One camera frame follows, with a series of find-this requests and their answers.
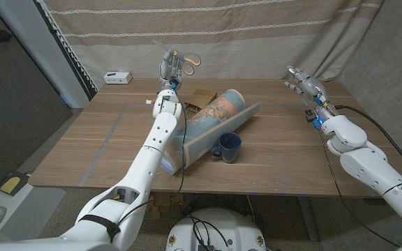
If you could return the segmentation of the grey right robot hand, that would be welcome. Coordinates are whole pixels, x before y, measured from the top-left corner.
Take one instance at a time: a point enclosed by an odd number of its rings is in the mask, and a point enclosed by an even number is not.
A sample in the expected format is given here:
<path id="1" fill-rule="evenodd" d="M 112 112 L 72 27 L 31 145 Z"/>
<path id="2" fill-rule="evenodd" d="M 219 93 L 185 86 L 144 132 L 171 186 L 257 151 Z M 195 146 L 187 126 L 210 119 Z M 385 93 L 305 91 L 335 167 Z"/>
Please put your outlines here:
<path id="1" fill-rule="evenodd" d="M 296 92 L 307 106 L 308 122 L 313 120 L 313 116 L 323 123 L 327 119 L 339 115 L 336 108 L 329 102 L 325 87 L 319 80 L 294 66 L 288 66 L 288 71 L 296 84 L 285 82 L 284 85 Z"/>

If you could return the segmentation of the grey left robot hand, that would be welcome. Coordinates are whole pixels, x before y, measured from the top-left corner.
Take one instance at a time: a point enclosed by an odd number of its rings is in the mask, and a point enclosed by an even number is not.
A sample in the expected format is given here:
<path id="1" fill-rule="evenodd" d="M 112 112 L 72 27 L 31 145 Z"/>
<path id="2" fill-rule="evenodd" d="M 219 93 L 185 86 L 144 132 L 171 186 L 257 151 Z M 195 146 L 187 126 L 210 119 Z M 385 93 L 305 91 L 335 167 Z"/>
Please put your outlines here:
<path id="1" fill-rule="evenodd" d="M 181 72 L 184 60 L 182 53 L 169 47 L 159 63 L 160 83 L 162 89 L 177 91 L 181 86 Z"/>

